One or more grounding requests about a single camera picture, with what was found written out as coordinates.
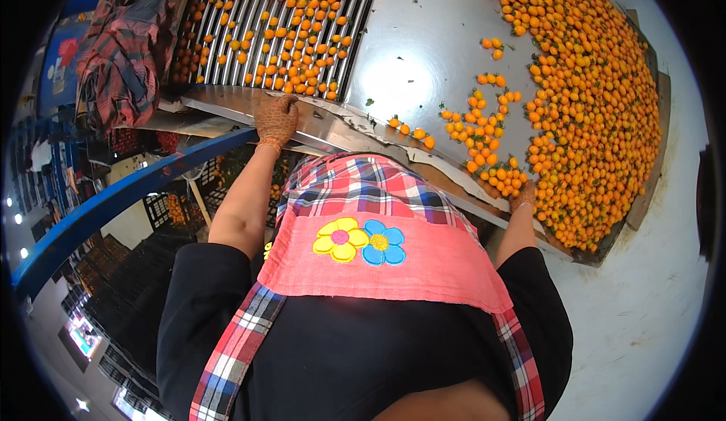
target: black shirt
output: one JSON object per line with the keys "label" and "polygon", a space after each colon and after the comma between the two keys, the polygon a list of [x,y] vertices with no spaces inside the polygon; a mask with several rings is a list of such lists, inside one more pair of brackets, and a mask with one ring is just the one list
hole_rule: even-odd
{"label": "black shirt", "polygon": [[[157,350],[161,400],[177,419],[188,419],[204,365],[252,287],[251,273],[249,258],[223,244],[188,244],[177,253]],[[567,313],[537,248],[515,253],[499,273],[534,354],[549,416],[570,375]],[[472,378],[516,419],[510,361],[492,317],[478,308],[288,297],[231,419],[370,420],[409,393]]]}

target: yellow flower embroidery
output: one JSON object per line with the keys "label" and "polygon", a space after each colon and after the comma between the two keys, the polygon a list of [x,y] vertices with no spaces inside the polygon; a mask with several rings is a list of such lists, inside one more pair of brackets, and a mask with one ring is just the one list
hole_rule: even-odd
{"label": "yellow flower embroidery", "polygon": [[356,249],[368,244],[368,235],[358,228],[352,217],[341,217],[320,228],[313,243],[317,254],[330,254],[332,260],[348,263],[356,257]]}

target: plaid cloth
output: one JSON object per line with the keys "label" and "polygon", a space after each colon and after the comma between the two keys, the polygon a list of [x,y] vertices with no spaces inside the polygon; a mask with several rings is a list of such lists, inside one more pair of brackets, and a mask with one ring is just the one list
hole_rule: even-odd
{"label": "plaid cloth", "polygon": [[177,42],[167,0],[105,0],[78,45],[76,72],[87,120],[99,132],[146,123],[159,104]]}
{"label": "plaid cloth", "polygon": [[[457,226],[476,237],[468,220],[419,175],[403,166],[391,168],[378,164],[382,158],[374,154],[334,154],[325,157],[306,157],[290,174],[277,210],[280,224],[287,208],[297,216],[336,214],[347,202],[357,202],[358,211],[391,215],[404,209],[424,217],[431,224]],[[415,182],[398,186],[396,173],[405,171]],[[356,172],[361,183],[345,186],[336,183],[336,174]],[[376,186],[385,185],[385,189]],[[212,353],[195,391],[189,419],[192,421],[226,421],[245,373],[269,331],[284,295],[273,293],[259,282],[250,290],[222,338]],[[517,396],[518,419],[541,421],[545,416],[545,399],[540,375],[531,348],[513,309],[492,314],[497,336],[512,360],[512,380]]]}
{"label": "plaid cloth", "polygon": [[540,373],[534,363],[529,342],[519,324],[514,309],[503,314],[492,314],[496,335],[512,358],[512,381],[517,393],[519,421],[541,421],[545,418],[545,395],[542,393]]}
{"label": "plaid cloth", "polygon": [[[344,157],[351,158],[339,162]],[[381,158],[386,164],[377,161]],[[350,176],[358,183],[351,184]],[[478,242],[476,228],[442,191],[398,162],[376,154],[304,157],[287,180],[277,206],[277,224],[288,205],[296,216],[331,216],[341,213],[349,202],[357,202],[359,212],[420,217],[431,224],[458,227]]]}
{"label": "plaid cloth", "polygon": [[194,392],[190,421],[229,419],[242,380],[285,302],[256,283],[219,339]]}

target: hand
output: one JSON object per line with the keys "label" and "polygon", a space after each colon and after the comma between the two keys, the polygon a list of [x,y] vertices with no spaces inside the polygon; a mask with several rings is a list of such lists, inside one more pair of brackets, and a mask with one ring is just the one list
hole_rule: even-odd
{"label": "hand", "polygon": [[519,190],[519,197],[515,199],[510,196],[509,207],[511,209],[511,212],[514,213],[514,211],[517,208],[520,208],[522,204],[529,204],[529,207],[533,208],[534,202],[536,200],[536,195],[534,193],[534,182],[532,180],[527,180],[527,182],[524,183],[524,186],[522,186],[522,189]]}
{"label": "hand", "polygon": [[282,146],[293,137],[298,127],[297,97],[285,95],[273,99],[255,117],[259,145],[270,145],[280,153]]}

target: embroidered flower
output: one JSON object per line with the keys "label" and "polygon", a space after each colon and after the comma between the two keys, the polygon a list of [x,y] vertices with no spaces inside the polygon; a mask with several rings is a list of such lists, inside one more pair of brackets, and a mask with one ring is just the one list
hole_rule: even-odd
{"label": "embroidered flower", "polygon": [[313,243],[317,254],[330,254],[332,260],[348,263],[356,256],[356,249],[368,244],[368,235],[358,228],[352,217],[341,217],[322,226]]}
{"label": "embroidered flower", "polygon": [[370,237],[370,243],[363,248],[363,260],[373,266],[398,265],[406,260],[406,253],[401,248],[404,243],[403,233],[395,227],[386,228],[382,222],[369,219],[363,230]]}

